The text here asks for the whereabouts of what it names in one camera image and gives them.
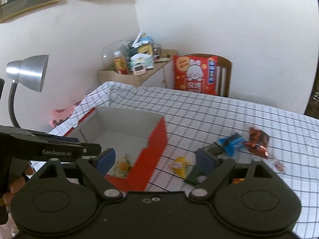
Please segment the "person left hand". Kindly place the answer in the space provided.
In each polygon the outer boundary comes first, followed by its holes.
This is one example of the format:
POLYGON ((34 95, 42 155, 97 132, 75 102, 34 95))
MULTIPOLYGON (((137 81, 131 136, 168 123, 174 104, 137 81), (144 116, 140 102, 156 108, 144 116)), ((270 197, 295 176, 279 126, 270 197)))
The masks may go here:
POLYGON ((26 169, 24 170, 24 173, 22 176, 17 178, 15 181, 13 181, 9 188, 5 193, 3 193, 2 199, 1 199, 1 205, 5 206, 6 212, 9 212, 10 204, 13 199, 13 197, 17 194, 17 192, 26 184, 27 180, 30 176, 32 176, 34 173, 33 168, 28 165, 26 169))

